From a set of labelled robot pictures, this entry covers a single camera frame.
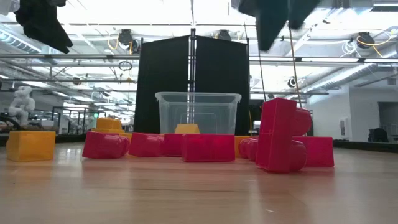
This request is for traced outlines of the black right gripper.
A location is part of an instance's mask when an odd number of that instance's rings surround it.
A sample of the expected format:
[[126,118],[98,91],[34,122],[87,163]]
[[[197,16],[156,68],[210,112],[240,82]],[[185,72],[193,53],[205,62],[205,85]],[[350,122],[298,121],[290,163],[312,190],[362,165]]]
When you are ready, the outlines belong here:
[[318,6],[320,0],[239,0],[238,11],[255,16],[259,49],[268,51],[287,17],[289,28],[298,30],[304,20]]

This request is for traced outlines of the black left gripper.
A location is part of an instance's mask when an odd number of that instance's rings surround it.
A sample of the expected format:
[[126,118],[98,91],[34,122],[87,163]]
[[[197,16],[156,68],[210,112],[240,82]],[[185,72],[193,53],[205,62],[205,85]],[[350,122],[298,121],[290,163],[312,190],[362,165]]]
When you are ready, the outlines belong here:
[[14,12],[16,21],[22,27],[38,29],[37,40],[41,43],[68,54],[73,43],[57,19],[57,8],[65,6],[66,1],[20,0],[20,7]]

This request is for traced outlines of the red zigzag toy block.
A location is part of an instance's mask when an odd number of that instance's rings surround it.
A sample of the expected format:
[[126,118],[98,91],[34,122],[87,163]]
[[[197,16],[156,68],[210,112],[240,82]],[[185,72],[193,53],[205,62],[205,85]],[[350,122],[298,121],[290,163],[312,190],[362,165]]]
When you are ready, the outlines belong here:
[[262,106],[257,137],[258,168],[273,173],[298,172],[306,167],[333,167],[333,138],[307,136],[310,111],[293,100],[275,98]]

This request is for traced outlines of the orange square toy block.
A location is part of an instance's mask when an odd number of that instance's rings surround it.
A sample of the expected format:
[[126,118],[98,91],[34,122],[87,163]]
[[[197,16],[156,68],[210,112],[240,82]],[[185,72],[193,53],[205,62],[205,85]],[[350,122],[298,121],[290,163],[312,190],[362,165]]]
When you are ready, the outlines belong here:
[[175,134],[200,134],[200,130],[197,124],[178,124]]

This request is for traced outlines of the black folding screen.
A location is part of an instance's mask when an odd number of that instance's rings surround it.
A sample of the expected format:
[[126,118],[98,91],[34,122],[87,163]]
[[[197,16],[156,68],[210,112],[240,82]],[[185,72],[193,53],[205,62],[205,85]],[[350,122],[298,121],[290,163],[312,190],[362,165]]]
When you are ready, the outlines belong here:
[[[156,93],[188,90],[191,84],[188,79],[188,41],[186,35],[143,44],[137,79],[135,132],[160,133]],[[195,91],[241,95],[235,133],[247,135],[250,98],[247,44],[197,36],[195,56]]]

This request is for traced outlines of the clear plastic bin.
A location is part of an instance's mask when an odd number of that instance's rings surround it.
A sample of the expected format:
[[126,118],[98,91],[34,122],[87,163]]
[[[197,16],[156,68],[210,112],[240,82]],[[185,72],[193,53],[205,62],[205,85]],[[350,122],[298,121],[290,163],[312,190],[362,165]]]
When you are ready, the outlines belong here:
[[240,94],[158,92],[155,97],[162,134],[176,134],[186,124],[196,125],[200,134],[235,133]]

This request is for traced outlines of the black chair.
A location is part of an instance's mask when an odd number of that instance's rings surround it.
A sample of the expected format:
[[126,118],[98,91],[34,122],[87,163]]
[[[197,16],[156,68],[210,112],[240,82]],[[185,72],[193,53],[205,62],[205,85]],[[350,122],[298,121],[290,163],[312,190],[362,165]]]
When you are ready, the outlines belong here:
[[369,129],[368,142],[389,142],[387,132],[382,128]]

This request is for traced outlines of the silver ventilation duct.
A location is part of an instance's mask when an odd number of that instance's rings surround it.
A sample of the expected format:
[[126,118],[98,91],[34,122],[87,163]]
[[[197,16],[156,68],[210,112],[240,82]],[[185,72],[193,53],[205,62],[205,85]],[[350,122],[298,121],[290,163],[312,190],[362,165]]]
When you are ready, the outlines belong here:
[[330,90],[381,70],[391,71],[396,67],[398,68],[398,60],[392,63],[365,63],[356,67],[343,68],[309,85],[305,92],[310,93],[318,90]]

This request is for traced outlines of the white wall box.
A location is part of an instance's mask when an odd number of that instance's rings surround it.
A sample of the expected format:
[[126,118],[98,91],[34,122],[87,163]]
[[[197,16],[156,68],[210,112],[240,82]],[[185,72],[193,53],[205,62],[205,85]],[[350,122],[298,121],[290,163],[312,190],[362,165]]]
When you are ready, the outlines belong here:
[[340,119],[340,136],[342,139],[349,139],[350,137],[350,123],[349,118],[344,117]]

